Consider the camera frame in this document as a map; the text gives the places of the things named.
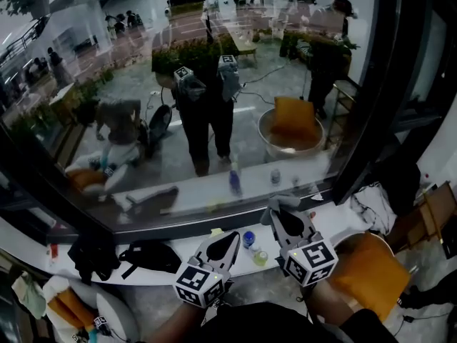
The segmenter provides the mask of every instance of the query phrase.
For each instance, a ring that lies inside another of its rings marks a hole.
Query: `metal bowl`
[[[311,156],[319,152],[325,143],[325,131],[323,130],[322,123],[315,119],[316,127],[320,134],[317,143],[309,144],[304,141],[296,139],[288,139],[278,137],[271,133],[271,127],[274,122],[275,109],[270,109],[262,114],[258,120],[257,129],[258,134],[266,144],[266,151],[270,156],[275,159],[290,159],[295,157]]]

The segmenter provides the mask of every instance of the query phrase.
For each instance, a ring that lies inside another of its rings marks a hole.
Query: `ceiling light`
[[[5,38],[5,40],[3,41],[2,44],[5,44],[6,41],[8,41],[8,38],[13,34],[13,32],[11,32],[10,34],[8,34],[8,36]]]
[[[25,69],[27,67],[28,64],[30,64],[34,59],[30,59],[29,62],[27,62],[25,65],[22,66],[22,69]]]

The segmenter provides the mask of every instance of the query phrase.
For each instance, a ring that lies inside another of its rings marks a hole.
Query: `floor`
[[[305,84],[305,97],[309,91],[311,73],[306,66],[298,60],[289,61],[281,58],[278,52],[279,43],[269,39],[258,43],[257,67],[251,56],[242,56],[238,60],[241,83],[257,80],[278,69],[264,79],[246,84],[243,91],[255,94],[239,94],[237,97],[233,115],[231,155],[241,168],[271,161],[271,159],[266,159],[265,146],[257,131],[257,121],[272,106],[262,101],[260,96],[265,101],[273,101],[274,97],[278,95],[298,97],[302,95],[303,84]],[[135,64],[116,70],[114,80],[99,89],[98,98],[102,101],[140,99],[141,117],[150,119],[161,104],[160,90],[161,87],[151,73],[150,60],[145,57]],[[163,98],[165,104],[174,103],[168,89],[164,89]],[[326,111],[329,114],[333,111],[334,98],[333,92],[328,95]],[[329,120],[327,119],[323,125],[327,129]],[[101,133],[106,137],[108,129],[104,127]],[[95,130],[89,128],[81,140],[75,158],[100,150],[102,146],[103,143],[96,140]],[[209,156],[211,160],[209,174],[228,170],[227,166],[221,164],[217,157],[213,139],[209,142]],[[179,182],[196,176],[188,153],[187,138],[180,124],[177,110],[173,110],[169,133],[162,141],[161,149],[150,161],[130,170],[131,176],[128,177],[130,181],[123,181],[121,187],[115,189],[115,192]]]
[[[408,269],[417,266],[411,283],[419,289],[435,286],[447,273],[457,269],[457,258],[446,260],[441,245],[437,240],[424,242],[413,251],[404,251],[397,255],[398,260]],[[234,279],[235,284],[225,299],[232,305],[251,304],[270,301],[306,315],[305,304],[296,301],[299,294],[298,285],[290,278],[284,278],[279,268],[250,274]],[[160,327],[180,305],[173,289],[163,287],[119,287],[127,304],[132,309],[139,323],[141,338],[148,341],[154,331]],[[431,305],[421,310],[402,310],[396,306],[385,325],[395,334],[401,325],[401,316],[431,317],[445,314],[451,310],[450,304]],[[214,315],[210,309],[207,318]],[[404,323],[396,336],[402,342],[446,341],[446,317],[417,320]]]

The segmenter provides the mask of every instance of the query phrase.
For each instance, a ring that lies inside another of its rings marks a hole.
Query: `large pot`
[[[323,148],[325,144],[325,131],[318,119],[315,119],[316,127],[318,127],[320,135],[317,144],[314,144],[313,146],[306,146],[305,144],[297,143],[297,141],[291,141],[290,144],[284,144],[286,146],[279,146],[278,144],[272,143],[271,127],[274,122],[274,113],[274,108],[266,111],[262,114],[257,124],[258,134],[266,144],[266,151],[274,159],[290,159],[312,156]]]

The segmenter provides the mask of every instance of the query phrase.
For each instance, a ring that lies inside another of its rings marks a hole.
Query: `concrete floor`
[[[303,92],[307,97],[311,83],[311,73],[299,61],[289,61],[279,55],[279,43],[268,40],[258,43],[256,67],[252,56],[242,56],[238,59],[241,83],[253,81],[263,75],[279,69],[265,79],[246,84],[245,92],[260,94],[266,101],[273,101],[275,96],[299,97]],[[116,70],[114,80],[99,89],[98,98],[102,101],[119,99],[140,99],[141,117],[150,119],[160,106],[160,95],[150,95],[151,92],[160,92],[155,75],[151,73],[150,60],[144,58],[135,64]],[[164,89],[164,102],[174,104],[171,92]],[[326,111],[331,114],[335,104],[335,93],[328,95]],[[265,146],[257,132],[257,121],[260,116],[271,108],[255,94],[239,94],[235,103],[233,115],[233,132],[231,137],[231,156],[238,161],[241,168],[262,164],[271,161],[265,157]],[[115,192],[138,189],[158,184],[179,182],[195,177],[194,166],[188,153],[186,135],[179,124],[180,117],[177,110],[173,110],[173,118],[169,127],[169,135],[162,141],[161,149],[150,161],[143,163],[136,169],[130,169],[131,176],[128,182],[115,189]],[[328,129],[330,120],[323,122]],[[108,129],[104,127],[101,133],[106,137]],[[95,137],[95,130],[89,128],[76,151],[75,158],[100,150],[104,145]],[[209,174],[227,171],[227,166],[221,165],[216,154],[214,140],[209,142],[209,157],[211,166]]]
[[[418,267],[411,283],[417,284],[421,290],[435,286],[447,273],[457,269],[457,258],[446,260],[437,240],[424,242],[413,251],[401,252],[397,258],[407,268],[414,265]],[[305,304],[296,301],[296,297],[299,296],[298,285],[290,278],[284,278],[279,268],[237,277],[233,280],[235,284],[225,297],[232,305],[270,301],[306,315]],[[180,305],[180,301],[170,286],[123,286],[119,289],[139,323],[142,340],[146,342]],[[445,304],[431,305],[421,310],[403,310],[397,305],[384,324],[390,332],[395,334],[400,327],[402,315],[430,317],[445,314],[451,308],[450,304]],[[210,309],[207,317],[213,315],[214,310]],[[405,322],[396,338],[400,343],[445,342],[446,317],[417,320],[412,323]]]

